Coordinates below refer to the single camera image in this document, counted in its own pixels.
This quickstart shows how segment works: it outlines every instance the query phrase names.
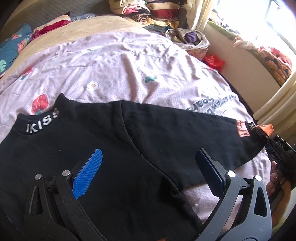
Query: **black sweatshirt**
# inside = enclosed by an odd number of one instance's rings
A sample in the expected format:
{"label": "black sweatshirt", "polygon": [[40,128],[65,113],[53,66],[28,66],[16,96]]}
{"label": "black sweatshirt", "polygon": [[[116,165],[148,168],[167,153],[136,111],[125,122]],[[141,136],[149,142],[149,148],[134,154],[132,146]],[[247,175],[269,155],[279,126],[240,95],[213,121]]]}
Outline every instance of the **black sweatshirt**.
{"label": "black sweatshirt", "polygon": [[23,233],[35,175],[71,170],[98,148],[102,164],[78,201],[106,239],[191,241],[202,224],[182,190],[204,182],[195,163],[200,147],[233,170],[263,143],[240,137],[237,121],[221,116],[127,101],[85,104],[61,94],[48,112],[19,114],[0,144],[0,205]]}

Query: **silver bolt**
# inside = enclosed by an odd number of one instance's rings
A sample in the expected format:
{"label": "silver bolt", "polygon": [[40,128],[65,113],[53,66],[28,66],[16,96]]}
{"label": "silver bolt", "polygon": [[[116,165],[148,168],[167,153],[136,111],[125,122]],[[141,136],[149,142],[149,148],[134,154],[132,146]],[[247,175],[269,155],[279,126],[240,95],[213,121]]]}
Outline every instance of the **silver bolt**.
{"label": "silver bolt", "polygon": [[70,171],[69,170],[64,170],[63,172],[62,172],[62,175],[63,176],[69,176],[70,175]]}
{"label": "silver bolt", "polygon": [[255,178],[256,178],[256,180],[259,181],[259,182],[262,181],[262,177],[260,177],[259,175],[256,175]]}
{"label": "silver bolt", "polygon": [[235,177],[235,172],[233,172],[233,171],[228,171],[228,172],[227,172],[227,175],[230,176],[230,177]]}
{"label": "silver bolt", "polygon": [[41,174],[37,174],[37,175],[35,176],[35,179],[36,179],[36,180],[39,180],[41,177],[42,177]]}

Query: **gray headboard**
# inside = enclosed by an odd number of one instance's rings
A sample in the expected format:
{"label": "gray headboard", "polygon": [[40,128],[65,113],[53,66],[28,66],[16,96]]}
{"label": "gray headboard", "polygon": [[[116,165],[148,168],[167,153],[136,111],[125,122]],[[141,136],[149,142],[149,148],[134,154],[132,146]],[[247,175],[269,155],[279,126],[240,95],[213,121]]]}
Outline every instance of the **gray headboard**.
{"label": "gray headboard", "polygon": [[108,0],[38,0],[8,21],[0,32],[0,42],[10,37],[24,23],[29,24],[33,30],[68,12],[70,17],[90,12],[98,15],[112,14]]}

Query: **teal floral pillow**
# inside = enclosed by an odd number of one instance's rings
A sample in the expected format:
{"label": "teal floral pillow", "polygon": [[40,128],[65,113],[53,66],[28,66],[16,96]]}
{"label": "teal floral pillow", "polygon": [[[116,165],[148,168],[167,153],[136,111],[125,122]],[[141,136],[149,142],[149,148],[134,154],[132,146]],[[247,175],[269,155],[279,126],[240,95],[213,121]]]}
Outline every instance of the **teal floral pillow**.
{"label": "teal floral pillow", "polygon": [[31,38],[31,27],[25,23],[15,34],[0,43],[0,75],[11,67]]}

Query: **cream curtain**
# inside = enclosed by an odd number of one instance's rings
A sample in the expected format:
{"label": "cream curtain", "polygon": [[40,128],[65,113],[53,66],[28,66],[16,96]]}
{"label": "cream curtain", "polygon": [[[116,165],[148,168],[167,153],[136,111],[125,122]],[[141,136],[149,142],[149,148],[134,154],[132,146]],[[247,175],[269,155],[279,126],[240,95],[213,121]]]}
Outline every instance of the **cream curtain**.
{"label": "cream curtain", "polygon": [[272,124],[274,133],[294,144],[296,141],[296,72],[253,117],[259,125]]}
{"label": "cream curtain", "polygon": [[187,11],[188,29],[203,31],[213,8],[218,0],[187,0],[184,8]]}

